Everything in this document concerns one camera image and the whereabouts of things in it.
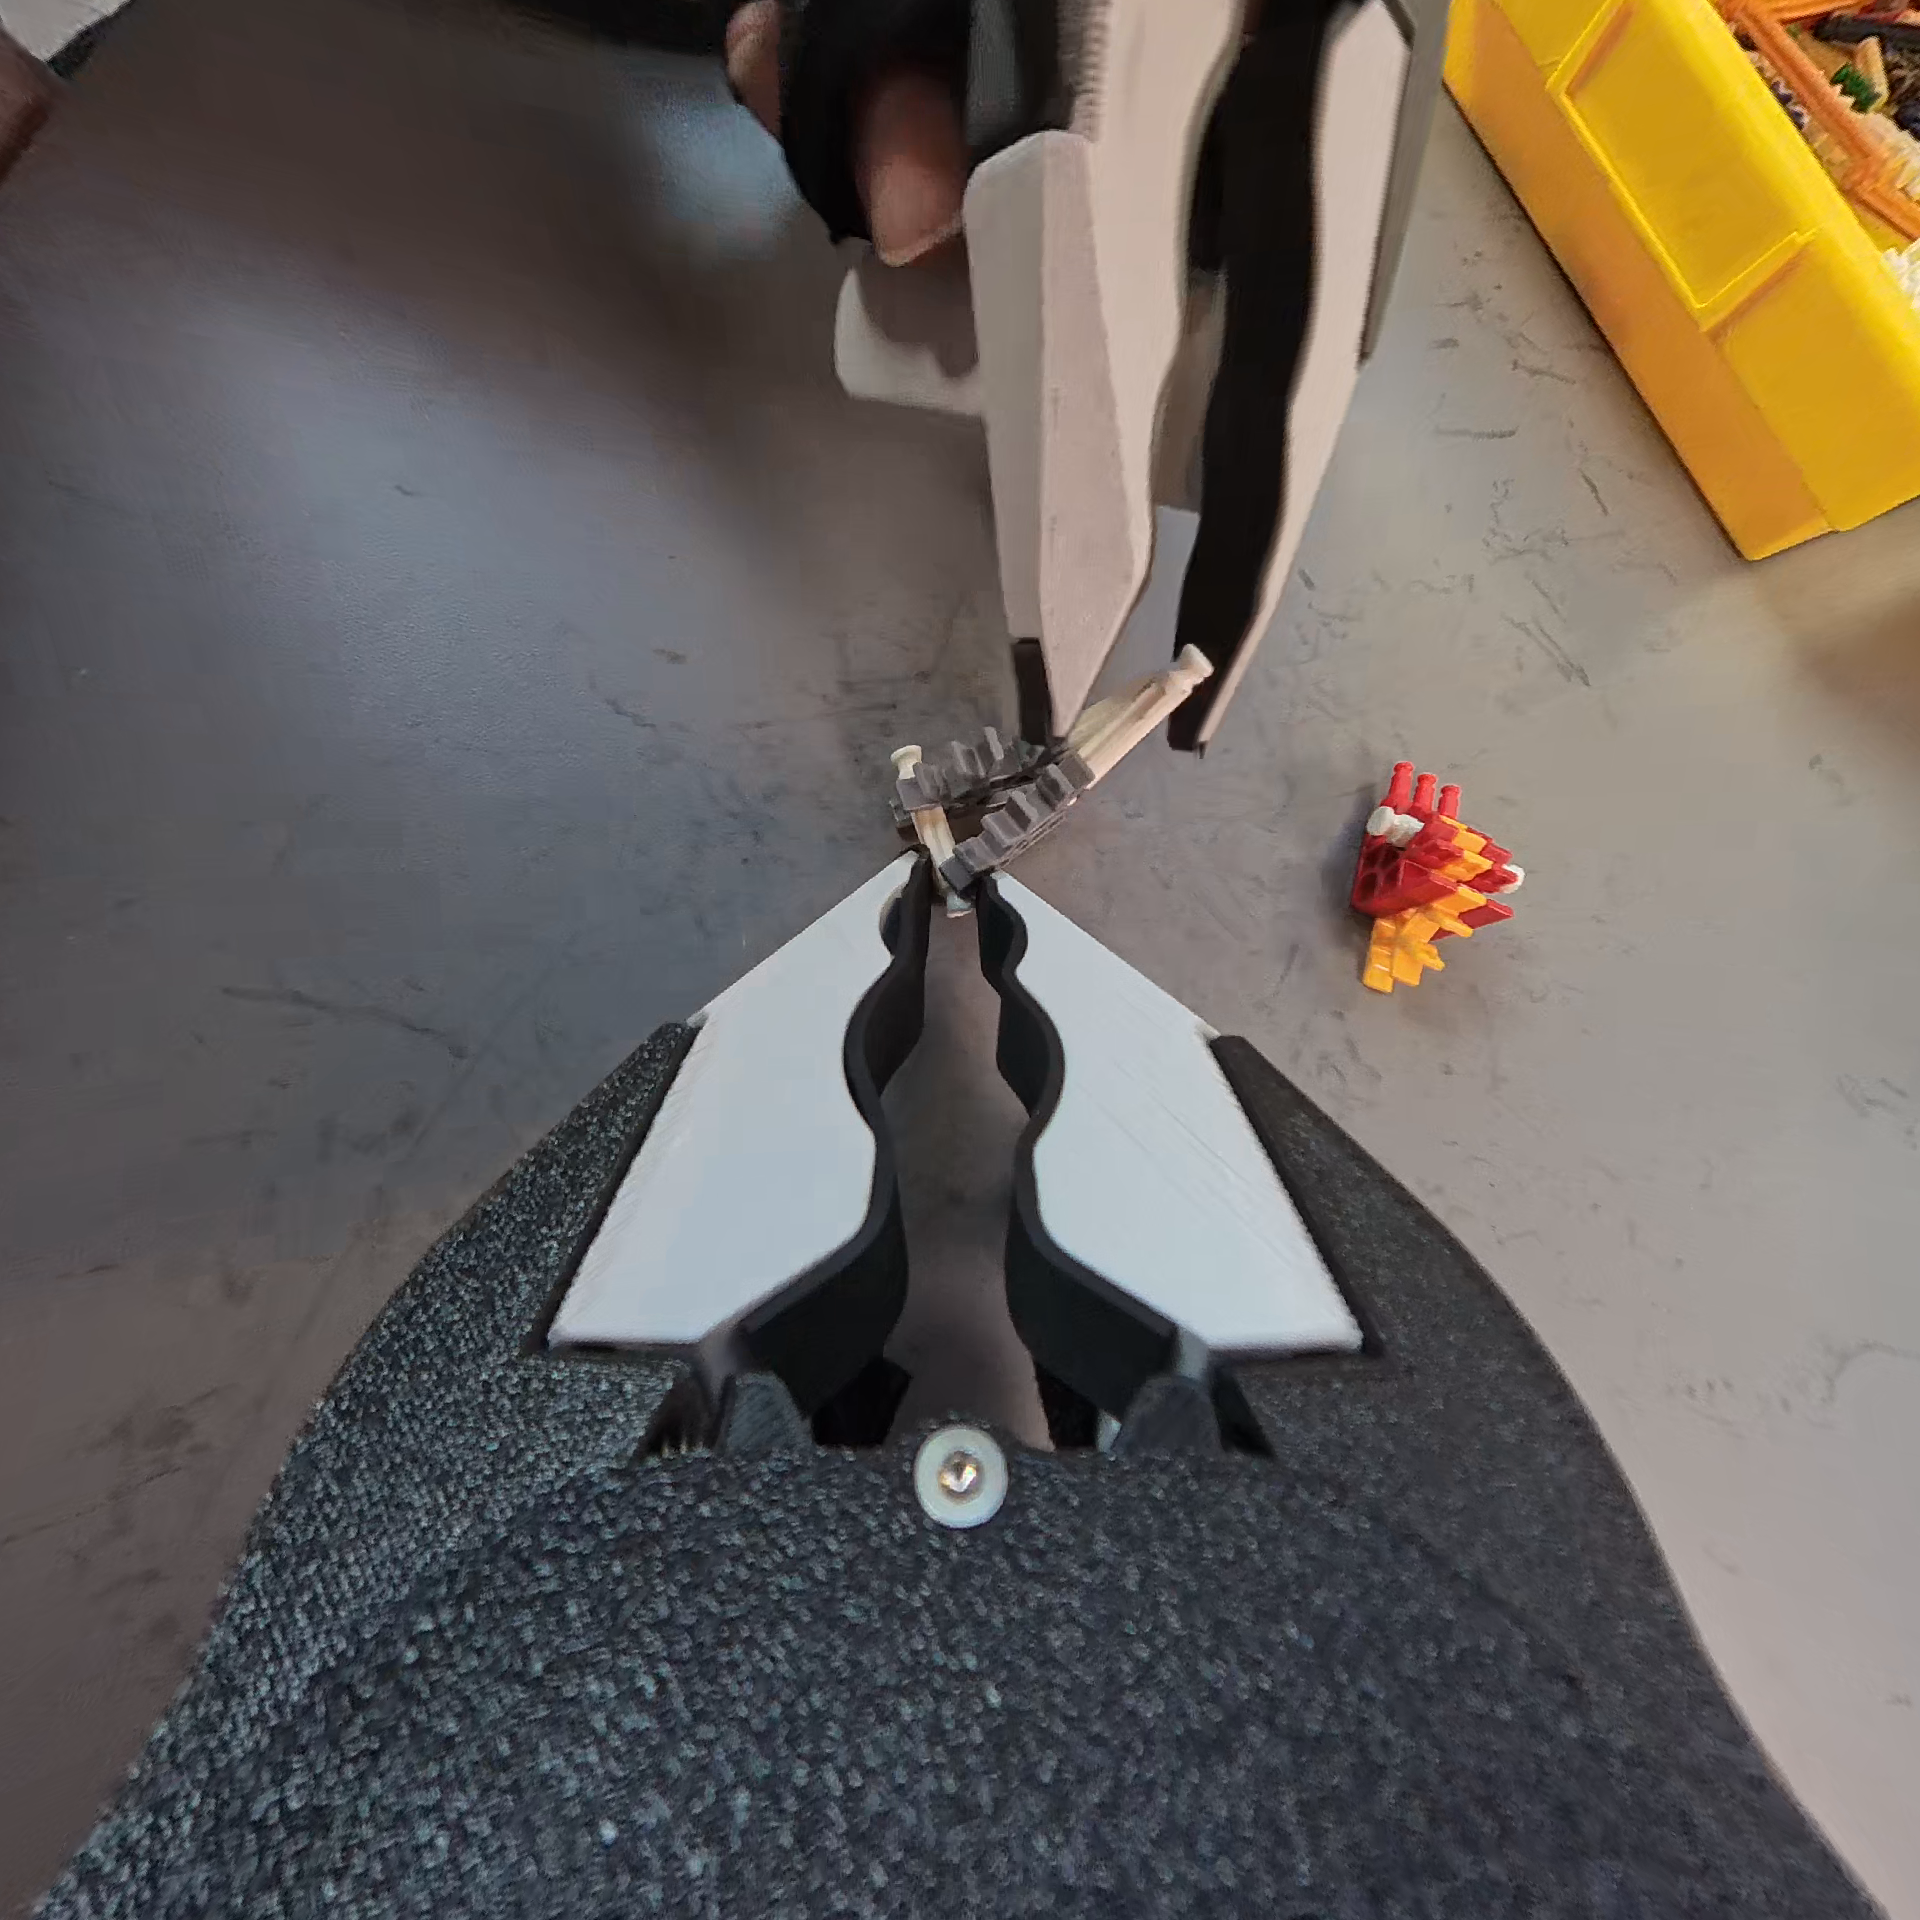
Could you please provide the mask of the large yellow plastic bin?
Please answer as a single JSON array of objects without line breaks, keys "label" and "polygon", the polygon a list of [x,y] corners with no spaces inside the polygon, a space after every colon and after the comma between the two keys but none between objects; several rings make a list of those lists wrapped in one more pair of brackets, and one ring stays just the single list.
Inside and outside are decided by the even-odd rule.
[{"label": "large yellow plastic bin", "polygon": [[1749,560],[1917,494],[1917,323],[1729,5],[1468,2],[1444,82]]}]

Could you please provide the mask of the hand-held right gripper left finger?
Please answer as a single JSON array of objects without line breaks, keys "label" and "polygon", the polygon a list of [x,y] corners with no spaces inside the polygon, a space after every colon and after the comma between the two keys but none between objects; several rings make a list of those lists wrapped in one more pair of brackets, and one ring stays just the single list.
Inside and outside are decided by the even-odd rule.
[{"label": "hand-held right gripper left finger", "polygon": [[663,1090],[618,1152],[546,1309],[568,1359],[671,1359],[719,1432],[781,1390],[800,1438],[887,1439],[909,1373],[881,1095],[921,1037],[933,875],[901,854],[658,1029]]}]

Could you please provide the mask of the pile of colourful toy pieces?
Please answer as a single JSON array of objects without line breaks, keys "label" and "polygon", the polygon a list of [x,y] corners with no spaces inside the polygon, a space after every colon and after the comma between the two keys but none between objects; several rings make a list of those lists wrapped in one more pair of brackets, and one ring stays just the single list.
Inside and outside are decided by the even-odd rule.
[{"label": "pile of colourful toy pieces", "polygon": [[1717,2],[1717,14],[1917,304],[1917,5]]}]

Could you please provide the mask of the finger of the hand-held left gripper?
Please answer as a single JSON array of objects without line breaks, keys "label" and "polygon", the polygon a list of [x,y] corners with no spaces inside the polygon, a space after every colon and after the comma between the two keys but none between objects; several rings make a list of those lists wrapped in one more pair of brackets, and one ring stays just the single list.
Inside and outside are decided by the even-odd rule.
[{"label": "finger of the hand-held left gripper", "polygon": [[1409,192],[1402,5],[1237,5],[1190,188],[1167,376],[1167,504],[1194,514],[1173,647],[1213,666],[1167,719],[1208,749],[1257,656],[1398,267]]},{"label": "finger of the hand-held left gripper", "polygon": [[1021,711],[1068,733],[1144,588],[1234,2],[969,5],[965,240]]}]

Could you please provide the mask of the red and yellow connector stack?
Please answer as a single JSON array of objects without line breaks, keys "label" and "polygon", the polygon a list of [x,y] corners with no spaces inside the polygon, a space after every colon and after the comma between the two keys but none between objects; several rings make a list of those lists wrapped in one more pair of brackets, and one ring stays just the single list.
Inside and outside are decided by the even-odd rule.
[{"label": "red and yellow connector stack", "polygon": [[[1417,818],[1446,813],[1460,821],[1458,784],[1444,784],[1433,773],[1418,773],[1409,758],[1394,764],[1373,812],[1381,805],[1409,812]],[[1418,986],[1423,975],[1444,970],[1444,958],[1438,951],[1440,941],[1469,940],[1478,927],[1512,919],[1512,893],[1484,896],[1460,883],[1441,879],[1413,856],[1381,845],[1368,834],[1367,823],[1350,879],[1350,910],[1370,924],[1359,970],[1359,982],[1368,992],[1390,995],[1401,986]]]}]

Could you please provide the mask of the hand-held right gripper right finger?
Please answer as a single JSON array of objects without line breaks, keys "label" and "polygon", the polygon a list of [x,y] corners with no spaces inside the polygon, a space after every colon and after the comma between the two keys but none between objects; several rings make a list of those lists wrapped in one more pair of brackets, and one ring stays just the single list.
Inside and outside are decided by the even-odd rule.
[{"label": "hand-held right gripper right finger", "polygon": [[1004,1284],[1055,1448],[1263,1454],[1238,1359],[1350,1357],[1361,1319],[1247,1095],[1265,1061],[1016,879],[976,896],[1023,1111]]}]

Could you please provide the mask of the person's left hand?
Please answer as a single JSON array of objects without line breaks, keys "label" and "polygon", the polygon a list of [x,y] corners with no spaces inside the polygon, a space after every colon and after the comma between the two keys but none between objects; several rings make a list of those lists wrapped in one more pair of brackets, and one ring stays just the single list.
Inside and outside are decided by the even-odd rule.
[{"label": "person's left hand", "polygon": [[730,5],[725,68],[830,240],[918,266],[962,231],[965,5]]}]

